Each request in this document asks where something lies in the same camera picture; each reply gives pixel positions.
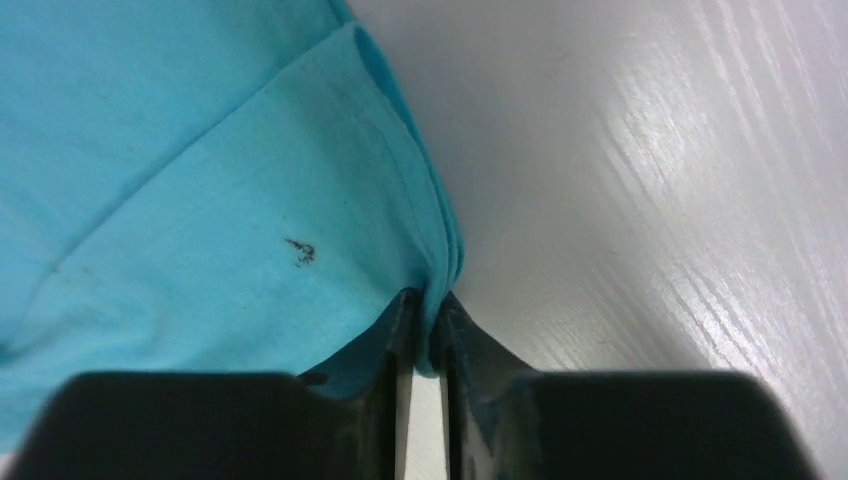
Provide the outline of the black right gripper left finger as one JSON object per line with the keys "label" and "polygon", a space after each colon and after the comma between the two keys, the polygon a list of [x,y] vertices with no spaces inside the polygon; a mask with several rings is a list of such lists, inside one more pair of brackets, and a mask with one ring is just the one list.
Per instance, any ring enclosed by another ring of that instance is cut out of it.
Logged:
{"label": "black right gripper left finger", "polygon": [[299,375],[78,375],[48,402],[10,479],[400,479],[420,295]]}

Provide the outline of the cyan t-shirt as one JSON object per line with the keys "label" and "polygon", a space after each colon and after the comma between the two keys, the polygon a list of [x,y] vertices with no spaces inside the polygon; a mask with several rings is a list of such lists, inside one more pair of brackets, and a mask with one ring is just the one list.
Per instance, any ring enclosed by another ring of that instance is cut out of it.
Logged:
{"label": "cyan t-shirt", "polygon": [[342,1],[1,5],[1,450],[89,371],[320,362],[457,220]]}

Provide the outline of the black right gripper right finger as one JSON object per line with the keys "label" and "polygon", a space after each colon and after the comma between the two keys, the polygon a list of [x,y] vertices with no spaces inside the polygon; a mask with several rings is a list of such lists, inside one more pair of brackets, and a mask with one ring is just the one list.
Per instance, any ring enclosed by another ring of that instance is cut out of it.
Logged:
{"label": "black right gripper right finger", "polygon": [[777,400],[734,371],[541,371],[454,296],[430,357],[451,479],[813,479]]}

